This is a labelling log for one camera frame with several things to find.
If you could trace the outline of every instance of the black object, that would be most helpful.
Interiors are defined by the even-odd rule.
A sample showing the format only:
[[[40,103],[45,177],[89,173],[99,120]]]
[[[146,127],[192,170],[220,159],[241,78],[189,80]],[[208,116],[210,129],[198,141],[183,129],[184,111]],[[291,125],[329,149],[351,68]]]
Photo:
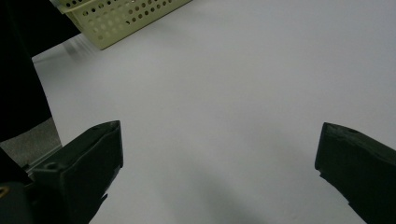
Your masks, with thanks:
[[[0,183],[0,221],[5,224],[35,223],[22,183]]]
[[[369,224],[396,223],[396,151],[355,130],[324,123],[315,168]]]
[[[36,224],[87,224],[122,165],[120,122],[94,126],[34,168],[33,183],[24,186],[26,200],[14,202],[27,201],[29,211],[10,216],[16,212],[11,201],[0,198],[0,207],[5,208],[0,211],[0,223],[22,223],[9,217],[32,215]],[[20,190],[15,185],[3,186]]]
[[[0,183],[20,182],[24,185],[32,183],[28,174],[0,148]]]
[[[51,117],[32,57],[79,34],[48,0],[0,1],[0,142]]]

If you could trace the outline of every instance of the perforated plastic basket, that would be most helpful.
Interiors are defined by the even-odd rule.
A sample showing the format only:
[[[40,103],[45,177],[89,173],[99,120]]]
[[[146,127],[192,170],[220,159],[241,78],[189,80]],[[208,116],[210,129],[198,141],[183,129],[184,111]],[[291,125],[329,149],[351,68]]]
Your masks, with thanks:
[[[57,8],[94,45],[105,49],[190,1],[58,0]]]

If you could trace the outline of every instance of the dark background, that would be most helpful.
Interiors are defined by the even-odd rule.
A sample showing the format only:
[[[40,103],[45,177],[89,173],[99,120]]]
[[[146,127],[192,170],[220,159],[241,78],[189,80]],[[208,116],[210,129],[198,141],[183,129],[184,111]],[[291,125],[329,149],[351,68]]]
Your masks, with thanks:
[[[50,0],[0,0],[0,142],[51,117],[32,57],[79,34]]]

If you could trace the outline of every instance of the white sheet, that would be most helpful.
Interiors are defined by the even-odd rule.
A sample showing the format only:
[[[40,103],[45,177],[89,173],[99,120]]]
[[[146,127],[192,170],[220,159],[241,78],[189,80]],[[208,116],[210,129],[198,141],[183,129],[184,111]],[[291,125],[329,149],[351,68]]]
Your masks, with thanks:
[[[121,121],[93,224],[363,223],[314,169],[321,126],[396,148],[394,0],[195,0],[33,60],[63,145]]]

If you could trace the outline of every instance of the white table surface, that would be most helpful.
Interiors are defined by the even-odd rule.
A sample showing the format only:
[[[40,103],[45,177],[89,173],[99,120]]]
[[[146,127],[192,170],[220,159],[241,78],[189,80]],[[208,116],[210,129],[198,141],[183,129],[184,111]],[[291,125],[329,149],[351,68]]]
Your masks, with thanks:
[[[121,122],[93,224],[363,223],[314,168],[322,124],[396,148],[394,0],[194,0],[33,61],[63,145]]]

